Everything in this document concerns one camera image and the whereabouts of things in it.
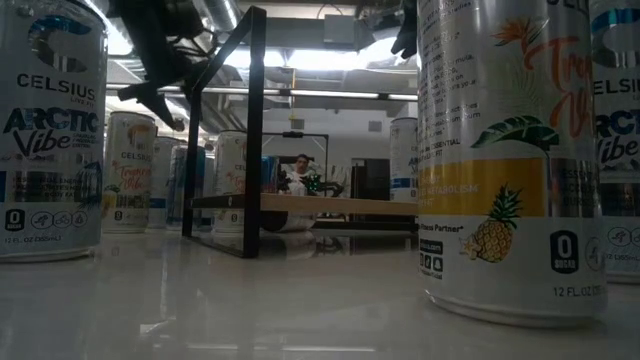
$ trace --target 12 fl oz text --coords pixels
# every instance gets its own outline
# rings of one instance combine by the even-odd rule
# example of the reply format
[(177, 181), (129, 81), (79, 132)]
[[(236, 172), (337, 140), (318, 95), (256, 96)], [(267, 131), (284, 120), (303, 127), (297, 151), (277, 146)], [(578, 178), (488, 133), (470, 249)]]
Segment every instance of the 12 fl oz text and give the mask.
[(558, 286), (553, 288), (556, 297), (590, 297), (605, 293), (605, 287), (601, 285), (591, 286)]

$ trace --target yellow label band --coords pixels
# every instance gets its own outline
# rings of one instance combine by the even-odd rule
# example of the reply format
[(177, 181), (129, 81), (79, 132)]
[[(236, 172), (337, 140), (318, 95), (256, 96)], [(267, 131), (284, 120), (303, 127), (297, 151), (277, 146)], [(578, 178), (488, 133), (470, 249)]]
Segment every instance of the yellow label band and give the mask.
[(502, 187), (519, 193), (518, 215), (545, 216), (544, 159), (474, 160), (420, 172), (421, 215), (486, 215)]

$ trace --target blue label band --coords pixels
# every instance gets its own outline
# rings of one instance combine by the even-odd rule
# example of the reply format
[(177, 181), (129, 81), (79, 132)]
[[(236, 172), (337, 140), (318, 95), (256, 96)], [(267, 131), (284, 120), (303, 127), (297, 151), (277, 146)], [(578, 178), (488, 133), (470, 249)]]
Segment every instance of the blue label band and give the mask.
[(149, 207), (151, 209), (166, 209), (167, 199), (149, 199)]
[(416, 179), (412, 178), (404, 178), (404, 179), (393, 179), (391, 181), (392, 189), (415, 189), (417, 188)]

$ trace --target pineapple illustration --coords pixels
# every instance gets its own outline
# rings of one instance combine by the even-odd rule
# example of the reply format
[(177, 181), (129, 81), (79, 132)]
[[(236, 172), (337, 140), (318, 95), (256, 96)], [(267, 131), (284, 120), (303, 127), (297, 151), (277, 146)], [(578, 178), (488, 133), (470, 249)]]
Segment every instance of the pineapple illustration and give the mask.
[(480, 224), (478, 229), (462, 241), (461, 253), (471, 260), (480, 258), (490, 263), (499, 263), (509, 255), (513, 232), (517, 228), (513, 219), (518, 218), (520, 192), (509, 190), (508, 184), (500, 187), (489, 219)]
[(109, 185), (105, 187), (102, 194), (102, 218), (104, 219), (109, 214), (109, 209), (116, 206), (118, 199), (118, 193), (120, 188), (116, 185)]

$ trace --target wooden plank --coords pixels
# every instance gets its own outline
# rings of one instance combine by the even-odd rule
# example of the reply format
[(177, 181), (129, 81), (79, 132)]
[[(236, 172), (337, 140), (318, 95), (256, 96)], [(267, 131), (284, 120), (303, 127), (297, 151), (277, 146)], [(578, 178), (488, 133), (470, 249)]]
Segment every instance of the wooden plank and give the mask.
[[(332, 212), (363, 215), (418, 214), (418, 205), (381, 200), (324, 198), (316, 196), (291, 196), (278, 194), (261, 195), (262, 211)], [(200, 209), (242, 208), (244, 196), (225, 195), (193, 200), (193, 207)]]
[(380, 200), (262, 194), (262, 210), (415, 216), (418, 214), (418, 205)]

